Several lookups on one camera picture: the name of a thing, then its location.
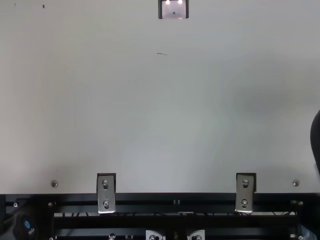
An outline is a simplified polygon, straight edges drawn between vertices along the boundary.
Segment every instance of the metal clip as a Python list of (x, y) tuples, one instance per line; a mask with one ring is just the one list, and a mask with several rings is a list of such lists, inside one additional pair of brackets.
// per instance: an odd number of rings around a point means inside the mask
[(193, 231), (186, 238), (187, 240), (206, 240), (206, 232), (205, 230)]
[(98, 195), (98, 212), (110, 214), (116, 211), (115, 179), (114, 176), (101, 176), (96, 179)]
[(255, 175), (236, 175), (235, 210), (237, 212), (252, 213), (253, 195), (255, 190)]
[(145, 230), (145, 240), (166, 240), (166, 236), (157, 231)]

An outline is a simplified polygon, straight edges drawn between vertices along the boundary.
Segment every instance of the screw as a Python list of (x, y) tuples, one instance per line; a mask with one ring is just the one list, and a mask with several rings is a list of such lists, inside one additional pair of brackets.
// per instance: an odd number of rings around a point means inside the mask
[(109, 208), (109, 200), (108, 199), (103, 201), (103, 206), (104, 206), (105, 209)]
[(249, 184), (249, 181), (247, 179), (243, 179), (242, 180), (242, 184), (243, 184), (243, 187), (244, 188), (247, 188), (248, 187), (248, 184)]
[(299, 186), (299, 184), (300, 184), (299, 179), (295, 179), (295, 180), (293, 180), (293, 181), (292, 181), (292, 184), (293, 184), (293, 186), (298, 187), (298, 186)]
[(58, 181), (57, 181), (57, 180), (52, 180), (52, 181), (51, 181), (51, 186), (52, 186), (53, 188), (58, 187)]
[(241, 206), (245, 209), (247, 207), (247, 205), (248, 205), (248, 201), (246, 199), (243, 199), (241, 201)]

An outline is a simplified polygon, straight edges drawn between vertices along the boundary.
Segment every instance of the metal plate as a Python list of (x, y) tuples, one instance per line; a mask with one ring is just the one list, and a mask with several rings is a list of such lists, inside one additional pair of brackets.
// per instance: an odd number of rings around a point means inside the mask
[(255, 182), (255, 177), (252, 175), (236, 176), (235, 210), (237, 212), (252, 212)]
[(157, 0), (1, 0), (0, 193), (96, 193), (97, 173), (118, 193), (235, 193), (236, 173), (258, 193), (320, 192), (319, 11), (193, 0), (160, 20)]
[(96, 189), (99, 214), (114, 213), (116, 211), (114, 176), (98, 176), (96, 179)]

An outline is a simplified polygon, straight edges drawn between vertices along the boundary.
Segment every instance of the white board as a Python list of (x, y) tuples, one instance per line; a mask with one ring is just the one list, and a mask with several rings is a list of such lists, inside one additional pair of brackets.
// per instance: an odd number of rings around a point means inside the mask
[(189, 19), (160, 20), (157, 0), (1, 0), (0, 193), (94, 193), (97, 173), (118, 193), (234, 193), (236, 173), (258, 193), (319, 192), (319, 12), (190, 0)]

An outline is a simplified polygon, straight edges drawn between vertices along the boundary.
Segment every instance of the black object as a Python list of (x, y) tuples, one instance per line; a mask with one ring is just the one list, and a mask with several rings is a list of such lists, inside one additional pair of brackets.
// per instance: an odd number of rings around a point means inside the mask
[(38, 240), (39, 230), (34, 220), (18, 212), (4, 222), (4, 234), (0, 240)]
[(310, 142), (315, 163), (320, 173), (320, 111), (315, 115), (311, 125)]
[[(289, 239), (290, 234), (300, 236), (300, 224), (310, 227), (314, 233), (320, 228), (317, 224), (320, 212), (315, 211), (320, 209), (320, 196), (316, 193), (253, 195), (254, 212), (295, 212), (295, 215), (241, 215), (235, 212), (235, 193), (116, 193), (115, 199), (116, 213), (85, 216), (85, 213), (98, 211), (97, 194), (8, 194), (5, 207), (0, 211), (5, 212), (7, 219), (20, 214), (31, 217), (30, 221), (37, 224), (39, 240), (51, 237), (57, 240), (108, 239), (110, 234), (115, 234), (118, 240), (126, 236), (145, 240), (146, 229), (161, 229), (167, 240), (174, 240), (175, 235), (184, 240), (186, 231), (199, 229), (205, 229), (206, 240), (283, 240)], [(18, 203), (18, 207), (13, 207), (13, 203)], [(83, 214), (54, 217), (54, 213)], [(311, 215), (314, 224), (310, 223)], [(5, 227), (0, 238), (9, 229)]]

